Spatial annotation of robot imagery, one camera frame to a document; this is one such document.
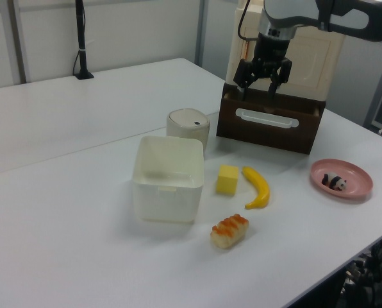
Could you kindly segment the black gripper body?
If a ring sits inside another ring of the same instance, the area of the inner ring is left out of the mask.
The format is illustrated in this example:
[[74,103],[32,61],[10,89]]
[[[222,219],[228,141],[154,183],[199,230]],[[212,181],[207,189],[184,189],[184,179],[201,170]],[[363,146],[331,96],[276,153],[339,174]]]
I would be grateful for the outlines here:
[[273,63],[286,57],[296,27],[278,28],[269,21],[261,21],[252,61],[257,62],[258,79],[270,78]]

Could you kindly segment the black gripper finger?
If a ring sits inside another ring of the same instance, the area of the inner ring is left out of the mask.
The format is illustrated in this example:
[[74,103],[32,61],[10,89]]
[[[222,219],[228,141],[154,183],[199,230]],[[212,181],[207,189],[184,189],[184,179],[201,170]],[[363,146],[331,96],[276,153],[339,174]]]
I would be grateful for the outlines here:
[[244,100],[247,89],[258,79],[257,62],[241,59],[233,81],[237,84],[239,91],[238,99]]
[[282,83],[288,82],[291,68],[292,61],[287,58],[272,64],[270,71],[270,86],[268,89],[269,97],[274,97],[278,87]]

